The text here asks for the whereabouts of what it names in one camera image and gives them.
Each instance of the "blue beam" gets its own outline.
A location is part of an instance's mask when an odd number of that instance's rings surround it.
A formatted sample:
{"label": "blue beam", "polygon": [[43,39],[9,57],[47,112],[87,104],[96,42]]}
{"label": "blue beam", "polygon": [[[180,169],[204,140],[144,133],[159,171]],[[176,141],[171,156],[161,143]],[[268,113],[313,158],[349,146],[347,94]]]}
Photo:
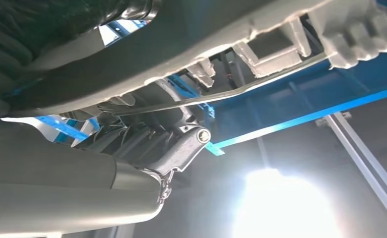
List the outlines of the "blue beam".
{"label": "blue beam", "polygon": [[78,140],[85,140],[88,138],[87,134],[82,133],[78,129],[66,123],[63,123],[62,121],[56,120],[51,116],[41,116],[41,117],[36,117],[36,119],[43,122],[44,124],[47,124],[57,129],[58,131],[64,133],[65,135],[71,136],[72,138],[75,138]]}
{"label": "blue beam", "polygon": [[349,110],[351,108],[355,108],[355,107],[358,107],[358,106],[361,106],[361,105],[364,105],[367,103],[371,103],[371,102],[374,102],[377,100],[381,100],[384,98],[387,98],[387,90],[382,91],[380,93],[372,94],[370,96],[359,98],[357,100],[353,100],[353,101],[350,101],[347,103],[343,103],[343,104],[340,104],[340,105],[337,105],[337,106],[334,106],[334,107],[331,107],[331,108],[328,108],[325,110],[310,113],[310,114],[303,116],[303,117],[299,117],[299,118],[289,120],[289,121],[286,121],[283,123],[279,123],[279,124],[276,124],[273,126],[269,126],[266,128],[256,130],[256,131],[252,131],[252,132],[249,132],[249,133],[246,133],[244,135],[237,136],[237,137],[234,137],[234,138],[231,138],[228,140],[224,140],[224,141],[221,141],[219,143],[216,143],[215,146],[217,148],[224,148],[224,147],[227,147],[230,145],[234,145],[237,143],[241,143],[241,142],[245,142],[245,141],[248,141],[251,139],[255,139],[255,138],[261,137],[263,135],[267,135],[267,134],[270,134],[270,133],[273,133],[273,132],[276,132],[279,130],[283,130],[283,129],[286,129],[286,128],[289,128],[289,127],[292,127],[295,125],[299,125],[299,124],[313,121],[313,120],[316,120],[319,118],[323,118],[325,116],[331,115],[331,114],[336,113],[336,112]]}
{"label": "blue beam", "polygon": [[94,128],[95,131],[100,131],[100,124],[99,124],[99,122],[97,121],[96,118],[90,118],[88,120],[93,125],[93,128]]}
{"label": "blue beam", "polygon": [[[77,121],[76,120],[72,120],[72,119],[68,119],[68,121],[66,122],[68,125],[72,126],[72,127],[75,127]],[[65,143],[66,139],[68,139],[68,136],[61,132],[59,133],[59,135],[55,138],[54,142],[57,142],[57,143]]]}
{"label": "blue beam", "polygon": [[216,156],[224,155],[224,151],[212,142],[208,142],[205,148]]}

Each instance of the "car undercarriage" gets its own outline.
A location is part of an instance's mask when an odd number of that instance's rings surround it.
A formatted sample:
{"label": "car undercarriage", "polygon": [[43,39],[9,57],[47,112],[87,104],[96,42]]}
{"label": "car undercarriage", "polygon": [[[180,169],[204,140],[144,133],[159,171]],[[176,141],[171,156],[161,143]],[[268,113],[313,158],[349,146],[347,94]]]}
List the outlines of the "car undercarriage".
{"label": "car undercarriage", "polygon": [[[105,46],[99,27],[119,19],[148,24]],[[0,235],[149,220],[174,173],[210,146],[191,106],[386,52],[387,14],[374,0],[0,0]],[[254,81],[233,81],[236,61]],[[181,96],[187,85],[201,94]],[[44,115],[95,117],[101,129],[71,148],[1,120]]]}

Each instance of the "metal bracket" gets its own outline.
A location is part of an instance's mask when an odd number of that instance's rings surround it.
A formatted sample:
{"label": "metal bracket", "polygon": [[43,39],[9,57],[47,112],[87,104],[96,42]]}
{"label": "metal bracket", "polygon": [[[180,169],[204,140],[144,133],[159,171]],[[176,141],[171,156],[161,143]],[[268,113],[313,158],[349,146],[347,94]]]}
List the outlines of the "metal bracket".
{"label": "metal bracket", "polygon": [[159,161],[148,165],[147,169],[162,176],[172,170],[183,172],[210,139],[211,133],[205,127],[193,128],[185,133]]}
{"label": "metal bracket", "polygon": [[[175,89],[180,95],[187,98],[197,98],[201,96],[197,91],[195,91],[189,84],[183,81],[183,79],[181,79],[179,76],[173,74],[167,78],[169,79],[170,84],[172,84],[175,87]],[[215,118],[215,110],[213,106],[211,106],[208,103],[199,104],[198,106],[199,108],[207,112],[211,118]]]}
{"label": "metal bracket", "polygon": [[333,0],[308,13],[333,67],[387,52],[387,15],[375,0]]}
{"label": "metal bracket", "polygon": [[214,65],[209,61],[209,59],[204,59],[198,63],[191,65],[186,68],[193,77],[198,79],[205,87],[210,88],[214,84],[214,79],[212,76],[215,76]]}
{"label": "metal bracket", "polygon": [[[343,113],[341,113],[341,115],[345,119],[351,119],[352,118],[352,115],[351,115],[350,112],[343,112]],[[315,123],[316,123],[317,127],[329,126],[329,123],[326,121],[326,118],[319,118],[319,119],[315,120]]]}
{"label": "metal bracket", "polygon": [[294,66],[307,57],[311,48],[300,19],[293,19],[281,27],[258,35],[249,42],[233,46],[233,50],[261,78]]}
{"label": "metal bracket", "polygon": [[[9,117],[69,112],[127,94],[326,2],[164,0],[151,24],[94,55],[44,73],[39,78],[43,80],[8,98]],[[88,78],[101,80],[87,83]]]}

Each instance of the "blue car lift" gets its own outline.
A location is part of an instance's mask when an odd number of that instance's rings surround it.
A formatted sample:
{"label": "blue car lift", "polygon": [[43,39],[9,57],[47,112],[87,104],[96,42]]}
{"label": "blue car lift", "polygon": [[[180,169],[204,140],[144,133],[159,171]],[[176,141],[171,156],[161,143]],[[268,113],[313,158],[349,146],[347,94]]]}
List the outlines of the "blue car lift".
{"label": "blue car lift", "polygon": [[[378,2],[387,6],[387,0]],[[119,33],[122,37],[128,34],[122,29]],[[178,76],[169,76],[168,80],[181,96],[200,96]],[[206,148],[222,155],[224,147],[384,98],[387,98],[387,54],[360,62],[351,69],[330,69],[329,61],[325,60],[241,96],[199,107],[207,114],[205,118],[214,119],[214,143]],[[88,137],[70,125],[50,124],[76,139]]]}

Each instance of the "metal frame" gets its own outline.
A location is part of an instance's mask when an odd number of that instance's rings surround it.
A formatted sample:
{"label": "metal frame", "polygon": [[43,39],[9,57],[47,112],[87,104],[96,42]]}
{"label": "metal frame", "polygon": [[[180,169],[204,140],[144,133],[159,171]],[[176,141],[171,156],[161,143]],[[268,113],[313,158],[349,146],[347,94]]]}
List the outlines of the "metal frame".
{"label": "metal frame", "polygon": [[[243,96],[214,104],[218,133],[215,146],[224,148],[338,111],[387,98],[387,54],[360,62],[352,69],[329,70],[324,61]],[[246,117],[248,100],[254,117]]]}
{"label": "metal frame", "polygon": [[[191,88],[186,82],[184,82],[179,76],[174,74],[174,75],[170,75],[167,78],[169,79],[170,83],[176,88],[176,90],[181,96],[186,98],[198,98],[201,96],[193,88]],[[210,104],[208,103],[198,104],[198,107],[204,110],[211,118],[215,118],[215,109]]]}
{"label": "metal frame", "polygon": [[[66,123],[72,127],[74,127],[77,124],[78,121],[69,119]],[[68,135],[60,132],[59,135],[55,138],[54,142],[56,143],[64,143],[66,139],[68,138]]]}
{"label": "metal frame", "polygon": [[325,2],[164,0],[146,27],[90,57],[41,75],[36,85],[9,98],[9,116],[59,114],[126,94]]}
{"label": "metal frame", "polygon": [[387,210],[387,172],[385,169],[341,113],[334,113],[324,118]]}

